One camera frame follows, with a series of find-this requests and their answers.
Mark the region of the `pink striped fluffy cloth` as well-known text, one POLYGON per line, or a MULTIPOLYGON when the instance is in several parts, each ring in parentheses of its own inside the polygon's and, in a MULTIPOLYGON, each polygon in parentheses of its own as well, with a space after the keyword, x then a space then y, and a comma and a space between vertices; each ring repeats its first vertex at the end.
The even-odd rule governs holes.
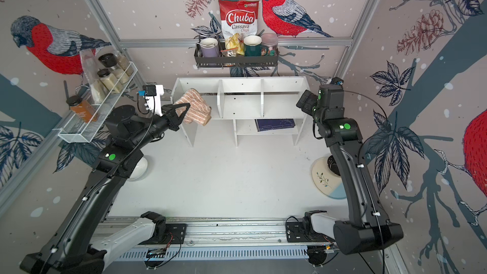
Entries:
POLYGON ((183 122, 185 124, 196 123, 205 126, 211 120, 211 107, 203 99, 200 93, 191 88, 175 102, 175 105, 190 104, 183 122))

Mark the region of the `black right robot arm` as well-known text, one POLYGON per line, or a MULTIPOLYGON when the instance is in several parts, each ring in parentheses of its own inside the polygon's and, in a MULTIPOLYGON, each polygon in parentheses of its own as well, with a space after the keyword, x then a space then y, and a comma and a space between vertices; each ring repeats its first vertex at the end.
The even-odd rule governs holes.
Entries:
POLYGON ((346 219, 325 212, 308 213, 305 218, 312 231, 334 239, 345 255, 381 251, 402 240, 403 229, 389 219, 361 157, 364 140, 359 125, 344 115, 342 86, 325 84, 318 94, 306 90, 296 106, 312 117, 314 132, 330 149, 349 211, 346 219))

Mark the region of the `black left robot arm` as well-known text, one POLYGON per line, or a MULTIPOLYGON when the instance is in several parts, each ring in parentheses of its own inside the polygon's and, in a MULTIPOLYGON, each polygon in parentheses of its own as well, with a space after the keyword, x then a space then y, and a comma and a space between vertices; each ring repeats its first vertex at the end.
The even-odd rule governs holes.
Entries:
POLYGON ((115 251, 123 252, 142 242, 136 234, 120 244, 94 245, 91 238, 112 201, 143 158, 142 148, 177 131, 190 104, 162 106, 162 115, 137 115, 132 105, 111 111, 105 125, 109 137, 95 159, 86 185, 66 219, 39 252, 28 254, 20 264, 26 273, 102 273, 115 251))

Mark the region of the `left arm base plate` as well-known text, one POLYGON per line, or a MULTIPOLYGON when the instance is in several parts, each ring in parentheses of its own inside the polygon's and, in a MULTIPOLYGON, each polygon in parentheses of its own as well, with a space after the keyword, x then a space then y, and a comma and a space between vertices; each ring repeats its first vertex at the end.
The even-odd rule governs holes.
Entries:
POLYGON ((147 241, 141 242, 141 245, 156 245, 156 244, 182 244, 186 236, 187 224, 158 224, 151 238, 147 241))

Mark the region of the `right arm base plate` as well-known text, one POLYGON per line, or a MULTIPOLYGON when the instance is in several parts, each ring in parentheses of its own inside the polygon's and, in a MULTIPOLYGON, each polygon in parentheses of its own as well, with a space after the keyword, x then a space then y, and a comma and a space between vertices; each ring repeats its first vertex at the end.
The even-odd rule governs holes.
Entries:
POLYGON ((289 243, 298 243, 298 242, 334 243, 335 242, 335 240, 332 237, 314 231, 310 223, 303 223, 301 221, 296 221, 293 218, 290 221, 285 222, 285 231, 286 231, 287 242, 289 243))

